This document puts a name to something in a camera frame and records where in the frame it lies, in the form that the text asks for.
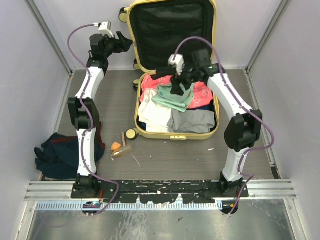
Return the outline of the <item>mint green cloth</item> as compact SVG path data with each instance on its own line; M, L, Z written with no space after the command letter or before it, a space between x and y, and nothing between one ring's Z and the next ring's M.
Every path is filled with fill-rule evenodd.
M180 112L185 112L190 106L194 98L194 84L191 84L190 88L186 90L184 85L180 84L180 89L182 90L182 95L172 94L172 84L158 85L157 94L152 97L154 103L175 109Z

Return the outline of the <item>pink patterned garment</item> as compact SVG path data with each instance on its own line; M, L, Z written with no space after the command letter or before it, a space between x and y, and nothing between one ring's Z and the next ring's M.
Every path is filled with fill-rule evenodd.
M146 89L156 89L159 85L167 85L171 84L171 76L167 75L165 77L158 78L153 80L150 75L145 75L141 82L141 95L140 101L142 102L144 99L144 91ZM194 97L189 105L188 109L199 108L205 105L209 105L210 102L213 100L213 93L212 91L203 83L203 82L196 82L194 83L193 87Z

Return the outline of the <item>blue garment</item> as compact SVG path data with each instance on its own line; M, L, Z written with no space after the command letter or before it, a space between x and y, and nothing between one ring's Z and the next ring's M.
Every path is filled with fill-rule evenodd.
M195 110L204 110L204 111L211 111L211 112L215 112L215 107L213 105L213 102L211 101L210 104L208 105L204 105L204 106L201 106L201 107L196 107L196 108L188 108L187 109L188 111L195 111ZM136 122L138 124L138 126L143 129L144 131L147 130L147 125L145 122L141 122L139 120L139 117L137 117L136 119Z

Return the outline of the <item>yellow hard-shell suitcase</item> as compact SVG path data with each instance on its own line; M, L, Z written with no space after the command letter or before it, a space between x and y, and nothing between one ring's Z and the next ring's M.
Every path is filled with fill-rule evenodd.
M137 0L119 12L127 23L136 59L143 71L134 81L136 108L144 97L146 77L164 79L173 74L168 66L172 54L181 54L189 70L198 71L199 82L219 73L219 66L205 66L204 52L213 58L216 43L217 5L214 0Z

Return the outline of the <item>grey cloth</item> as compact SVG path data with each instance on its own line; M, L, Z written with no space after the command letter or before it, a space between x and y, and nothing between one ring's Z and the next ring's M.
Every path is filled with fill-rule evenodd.
M207 134L216 127L215 113L210 110L171 111L167 123L170 133Z

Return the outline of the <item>white t-shirt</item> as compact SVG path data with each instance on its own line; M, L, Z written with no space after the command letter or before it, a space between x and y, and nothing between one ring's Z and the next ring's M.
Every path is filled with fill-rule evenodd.
M145 130L150 133L168 133L168 122L171 119L172 109L154 102L153 97L158 97L158 91L147 88L143 100L138 108L139 121L145 124Z

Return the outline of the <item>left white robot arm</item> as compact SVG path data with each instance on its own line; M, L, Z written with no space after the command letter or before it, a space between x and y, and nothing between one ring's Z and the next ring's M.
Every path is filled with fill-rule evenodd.
M87 63L82 64L86 71L85 78L78 93L68 99L67 105L79 147L79 164L73 190L84 193L88 198L95 198L101 188L95 157L96 137L100 127L100 114L95 97L108 70L108 58L112 54L127 52L133 42L120 31L117 31L116 35L93 34L89 40L89 58Z

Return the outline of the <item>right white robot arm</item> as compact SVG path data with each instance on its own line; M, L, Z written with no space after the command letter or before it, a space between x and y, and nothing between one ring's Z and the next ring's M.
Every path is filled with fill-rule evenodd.
M181 94L182 87L189 88L193 83L202 82L217 96L227 113L229 123L224 131L224 141L228 153L218 189L223 196L231 197L243 185L243 166L260 138L263 115L241 98L222 65L212 62L207 49L194 51L191 65L185 64L183 55L174 53L169 57L168 65L175 69L172 94Z

